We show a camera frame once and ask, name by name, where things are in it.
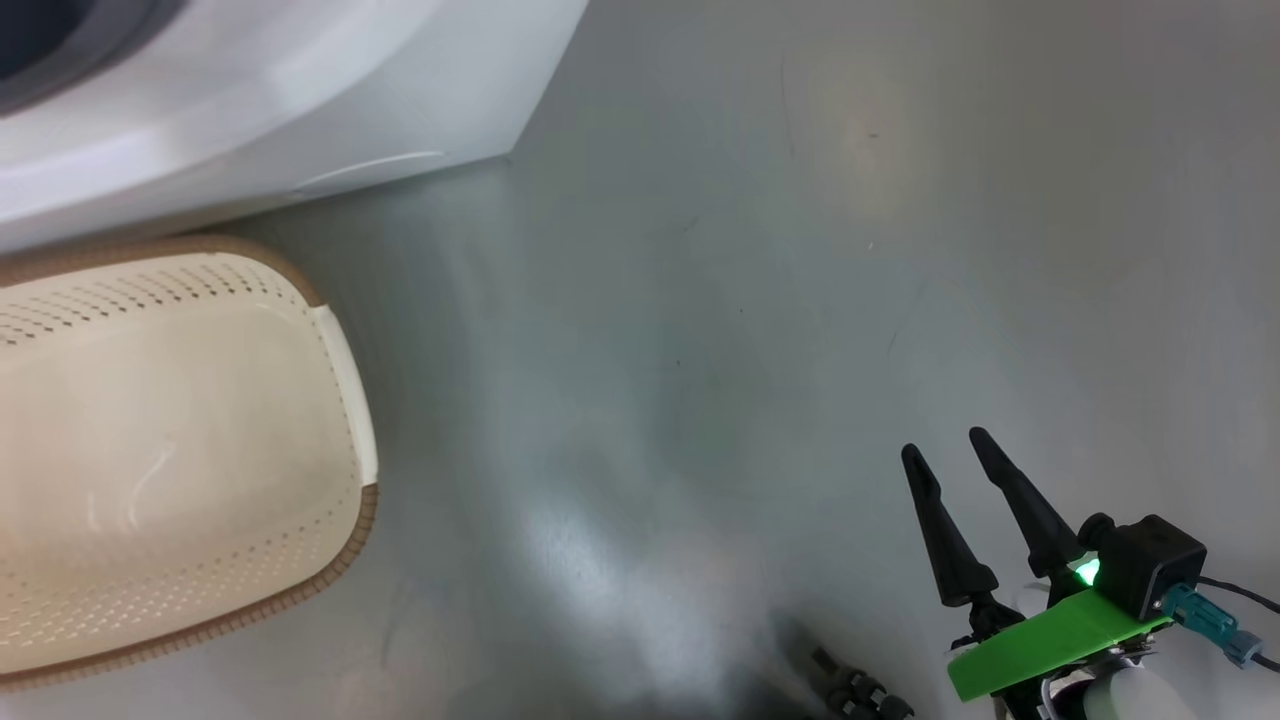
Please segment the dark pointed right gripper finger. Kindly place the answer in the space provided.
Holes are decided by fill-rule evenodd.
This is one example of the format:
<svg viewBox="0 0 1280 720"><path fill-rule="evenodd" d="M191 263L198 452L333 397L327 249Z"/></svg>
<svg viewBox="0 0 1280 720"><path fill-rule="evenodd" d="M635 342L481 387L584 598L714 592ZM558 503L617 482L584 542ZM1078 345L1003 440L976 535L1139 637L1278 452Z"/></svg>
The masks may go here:
<svg viewBox="0 0 1280 720"><path fill-rule="evenodd" d="M995 573L978 561L957 529L922 451L908 443L901 450L901 461L940 602L952 609L989 602L998 588Z"/></svg>
<svg viewBox="0 0 1280 720"><path fill-rule="evenodd" d="M984 474L1002 492L1014 515L1033 575L1051 578L1069 571L1085 556L1076 533L986 428L973 427L968 437Z"/></svg>

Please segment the white washing machine body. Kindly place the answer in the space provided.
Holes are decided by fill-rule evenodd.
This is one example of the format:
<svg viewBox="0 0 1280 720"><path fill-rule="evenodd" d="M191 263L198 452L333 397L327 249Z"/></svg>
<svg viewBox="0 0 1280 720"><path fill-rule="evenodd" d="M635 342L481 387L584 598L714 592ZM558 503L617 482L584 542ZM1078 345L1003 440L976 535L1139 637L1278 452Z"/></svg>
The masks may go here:
<svg viewBox="0 0 1280 720"><path fill-rule="evenodd" d="M0 118L0 252L307 201L300 182L404 152L506 155L588 3L189 0L136 55Z"/></svg>

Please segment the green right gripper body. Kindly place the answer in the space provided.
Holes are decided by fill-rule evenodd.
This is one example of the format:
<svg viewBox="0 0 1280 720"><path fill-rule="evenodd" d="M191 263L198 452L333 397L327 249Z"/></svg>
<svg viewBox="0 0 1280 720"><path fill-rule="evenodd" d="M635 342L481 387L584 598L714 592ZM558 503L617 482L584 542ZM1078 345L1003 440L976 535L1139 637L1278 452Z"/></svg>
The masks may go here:
<svg viewBox="0 0 1280 720"><path fill-rule="evenodd" d="M1061 600L980 643L963 644L948 662L961 702L992 700L1001 720L1060 720L1052 684L1094 666L1140 657L1170 620L1139 623L1093 587L1101 569L1087 560L1071 570L1083 592Z"/></svg>

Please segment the cream perforated laundry basket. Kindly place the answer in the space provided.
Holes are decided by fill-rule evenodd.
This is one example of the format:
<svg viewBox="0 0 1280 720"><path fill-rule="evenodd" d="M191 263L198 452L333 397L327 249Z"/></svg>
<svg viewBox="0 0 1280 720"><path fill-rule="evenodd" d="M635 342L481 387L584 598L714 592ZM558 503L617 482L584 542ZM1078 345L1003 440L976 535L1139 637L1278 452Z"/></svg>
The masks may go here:
<svg viewBox="0 0 1280 720"><path fill-rule="evenodd" d="M0 256L0 694L146 662L334 585L379 457L340 323L225 234Z"/></svg>

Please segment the round white filter cover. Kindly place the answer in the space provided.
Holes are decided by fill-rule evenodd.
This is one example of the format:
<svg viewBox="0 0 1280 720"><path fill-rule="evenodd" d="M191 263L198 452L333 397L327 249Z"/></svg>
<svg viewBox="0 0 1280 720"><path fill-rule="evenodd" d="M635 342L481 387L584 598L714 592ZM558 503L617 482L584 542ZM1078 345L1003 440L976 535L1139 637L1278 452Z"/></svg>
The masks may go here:
<svg viewBox="0 0 1280 720"><path fill-rule="evenodd" d="M302 181L291 190L291 195L317 199L364 190L433 172L447 158L447 152L421 151L361 161Z"/></svg>

